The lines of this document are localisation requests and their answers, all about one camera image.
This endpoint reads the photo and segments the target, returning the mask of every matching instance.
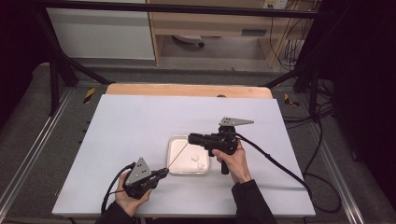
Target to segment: white cabinet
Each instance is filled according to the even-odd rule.
[[[91,0],[141,3],[145,0]],[[147,12],[48,8],[64,52],[73,58],[154,60]]]

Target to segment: clear plastic tray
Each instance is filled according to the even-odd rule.
[[[209,155],[203,147],[189,144],[187,136],[174,136],[169,140],[167,167],[172,175],[204,175],[209,170]]]

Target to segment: black cable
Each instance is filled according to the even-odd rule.
[[[312,164],[313,160],[315,159],[315,157],[317,156],[318,151],[319,151],[320,146],[321,146],[322,139],[323,139],[323,128],[322,128],[321,121],[320,121],[320,119],[322,118],[321,115],[323,115],[323,114],[322,114],[323,111],[326,111],[327,114],[329,114],[330,112],[332,112],[332,106],[331,106],[331,107],[328,107],[328,108],[325,108],[325,109],[323,109],[323,110],[321,110],[321,108],[322,108],[323,106],[328,105],[328,104],[330,104],[330,102],[326,102],[326,103],[320,105],[320,107],[318,108],[318,113],[317,113],[317,114],[318,114],[318,118],[317,118],[317,121],[318,121],[318,126],[319,126],[319,131],[320,131],[319,140],[318,140],[318,146],[316,147],[316,149],[315,149],[315,151],[314,151],[314,154],[312,155],[312,157],[311,157],[309,163],[306,165],[306,167],[305,167],[305,169],[304,169],[304,171],[303,171],[303,177],[305,178],[307,175],[312,176],[312,177],[317,178],[318,180],[324,182],[324,183],[327,184],[330,188],[332,188],[332,190],[335,192],[336,197],[337,197],[337,200],[338,200],[338,204],[337,204],[337,207],[336,207],[335,209],[325,209],[325,208],[322,208],[322,207],[318,206],[318,205],[315,204],[315,203],[312,203],[312,204],[314,205],[315,208],[317,208],[318,210],[320,210],[320,211],[322,211],[322,212],[325,212],[325,213],[336,213],[336,212],[338,212],[338,211],[341,209],[341,206],[342,206],[342,200],[341,200],[341,196],[340,196],[339,193],[338,193],[338,190],[334,187],[334,185],[333,185],[332,183],[330,183],[329,181],[325,180],[324,178],[322,178],[322,177],[320,177],[320,176],[318,176],[318,175],[313,175],[313,174],[308,173],[308,169],[309,169],[309,167],[311,166],[311,164]]]
[[[314,5],[310,9],[310,11],[314,11],[315,9],[317,9],[317,5],[318,5],[318,0],[314,0]]]
[[[285,39],[288,38],[288,36],[290,35],[291,31],[295,28],[295,26],[296,26],[301,20],[302,20],[302,19],[297,20],[297,22],[295,22],[295,23],[290,27],[288,33],[286,34]],[[290,59],[291,59],[292,50],[289,51],[289,47],[290,47],[290,40],[288,41],[288,44],[287,44],[287,46],[286,46],[286,48],[285,48],[285,52],[284,52],[285,57],[284,57],[284,59],[285,59],[286,61],[288,61],[289,71],[291,71]]]
[[[277,85],[280,82],[284,82],[288,80],[291,77],[297,77],[300,75],[300,72],[304,71],[307,68],[310,68],[314,65],[314,61],[317,61],[319,58],[320,53],[323,51],[322,49],[326,47],[326,42],[331,39],[332,35],[334,35],[336,28],[340,24],[341,20],[345,17],[347,14],[347,11],[350,9],[352,4],[354,3],[355,0],[350,0],[348,5],[346,7],[343,7],[345,10],[342,12],[342,15],[339,17],[335,25],[330,29],[330,31],[323,36],[323,38],[320,39],[320,41],[317,43],[314,49],[312,49],[309,54],[307,54],[303,59],[298,64],[298,67],[292,71],[289,71],[287,74],[285,74],[283,77],[279,77],[267,84],[264,85],[259,85],[259,87],[267,87],[267,88],[273,88],[275,85]]]
[[[297,175],[295,175],[293,172],[291,172],[290,170],[288,170],[286,167],[284,167],[283,165],[281,165],[279,162],[277,162],[274,158],[271,157],[270,154],[264,152],[260,147],[258,147],[256,144],[254,144],[253,142],[249,141],[248,139],[246,139],[246,137],[242,136],[240,133],[235,133],[236,136],[240,137],[241,140],[249,143],[251,146],[253,146],[254,148],[256,148],[262,155],[265,156],[265,158],[267,158],[271,163],[273,163],[275,166],[277,166],[279,169],[281,169],[282,171],[284,171],[286,174],[290,175],[291,177],[293,177],[295,180],[297,180],[298,182],[300,182],[300,184],[302,184],[304,186],[304,188],[306,188],[306,191],[308,192],[309,198],[312,199],[312,191],[311,188],[309,188],[308,185],[305,184],[305,182],[298,177]]]
[[[279,59],[279,57],[277,56],[277,54],[276,54],[276,52],[275,52],[275,50],[274,50],[274,47],[273,47],[273,45],[272,45],[272,32],[273,32],[273,27],[274,27],[274,17],[271,18],[270,47],[271,47],[272,52],[275,54],[275,57],[276,57],[277,61],[279,62],[279,65],[280,65],[282,68],[288,70],[288,68],[284,67],[284,66],[286,66],[286,65],[283,64],[283,63],[280,61],[280,59]]]
[[[77,224],[77,222],[72,217],[70,217],[69,220],[72,222],[72,224]]]
[[[329,106],[329,107],[321,110],[318,113],[317,118],[324,118],[324,117],[330,115],[332,112],[333,112],[333,108],[332,108],[332,106]],[[300,117],[300,118],[284,116],[282,118],[283,118],[285,124],[300,123],[300,122],[310,122],[310,121],[314,120],[314,117],[312,117],[312,116],[310,116],[310,117]]]
[[[123,189],[123,190],[116,190],[116,191],[114,191],[114,192],[111,192],[110,195],[111,195],[111,194],[115,194],[115,193],[124,192],[124,191],[125,191],[125,189]]]
[[[296,1],[296,0],[291,1],[291,2],[289,3],[289,5],[285,7],[285,9],[288,9],[289,7],[291,7],[291,5],[293,5],[293,3],[294,3],[295,1]]]
[[[310,123],[310,122],[312,122],[312,120],[306,121],[304,123],[301,123],[301,124],[298,124],[298,125],[295,125],[295,126],[292,126],[292,127],[288,127],[287,129],[289,130],[289,129],[293,129],[293,128],[298,128],[298,127],[303,126],[303,125],[305,125],[307,123]]]
[[[318,175],[313,175],[313,174],[310,174],[310,173],[305,173],[305,175],[312,176],[312,177],[317,178],[317,179],[321,180],[322,182],[326,183],[334,191],[334,193],[335,193],[335,195],[337,197],[338,204],[337,204],[337,207],[334,208],[334,209],[324,209],[324,208],[318,206],[317,204],[312,203],[314,205],[314,207],[316,207],[318,210],[320,210],[322,212],[325,212],[325,213],[336,213],[336,212],[338,212],[341,209],[341,207],[342,207],[342,203],[341,203],[342,200],[341,200],[340,193],[338,193],[338,190],[334,187],[334,185],[332,183],[330,183],[329,181],[325,180],[324,178],[318,176]]]
[[[320,113],[320,109],[321,109],[324,105],[329,104],[329,103],[330,103],[330,102],[326,102],[326,103],[322,104],[322,105],[318,108],[318,114]],[[309,163],[306,165],[306,167],[305,167],[305,169],[304,169],[304,171],[303,171],[303,175],[304,175],[305,173],[307,173],[309,167],[311,166],[312,162],[314,161],[314,158],[317,156],[318,151],[319,151],[319,149],[320,149],[320,145],[321,145],[322,139],[323,139],[323,129],[322,129],[321,122],[320,122],[320,116],[318,116],[318,126],[319,126],[319,131],[320,131],[319,140],[318,140],[318,146],[315,148],[314,155],[311,157],[311,160],[310,160]]]
[[[299,19],[296,23],[294,23],[294,25],[290,28],[290,30],[289,30],[289,32],[287,33],[287,35],[286,36],[289,36],[290,35],[290,32],[294,29],[294,27],[297,25],[297,23],[299,23],[300,21],[302,21],[303,19]],[[302,25],[302,36],[301,36],[301,40],[299,40],[298,41],[298,43],[297,43],[297,40],[295,40],[295,41],[293,41],[293,45],[292,46],[294,46],[294,47],[291,47],[291,51],[288,53],[288,55],[289,55],[289,59],[291,60],[291,59],[293,59],[293,60],[296,60],[297,58],[298,58],[298,56],[297,56],[297,50],[298,50],[298,48],[302,45],[302,43],[303,43],[303,39],[304,39],[304,36],[305,36],[305,33],[306,33],[306,31],[307,31],[307,28],[309,27],[309,25],[311,24],[311,20],[305,20],[305,25],[301,22],[301,25]]]
[[[103,214],[106,211],[106,206],[107,206],[107,200],[108,200],[108,196],[110,195],[110,191],[113,188],[114,183],[116,183],[117,179],[119,179],[120,175],[122,175],[122,173],[128,169],[133,169],[134,168],[135,163],[132,163],[130,165],[125,166],[124,168],[122,168],[122,170],[119,171],[119,173],[116,175],[116,177],[113,179],[113,181],[110,184],[110,187],[108,187],[107,193],[105,195],[105,198],[103,199],[102,202],[102,208],[101,208],[101,213]]]

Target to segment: sleeve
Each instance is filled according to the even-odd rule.
[[[236,183],[232,189],[233,199],[236,203],[236,223],[265,223],[274,224],[276,220],[256,181]]]
[[[135,218],[128,216],[116,203],[112,203],[95,224],[134,224]]]

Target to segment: white table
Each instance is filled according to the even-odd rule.
[[[276,100],[189,96],[103,95],[89,130],[52,210],[64,217],[98,217],[106,190],[125,165],[143,157],[151,170],[166,166],[169,139],[189,133],[216,133],[224,117],[253,119],[238,133],[302,177]],[[276,217],[314,216],[303,186],[247,143],[247,162]],[[233,181],[210,159],[203,176],[161,180],[138,217],[231,217]]]

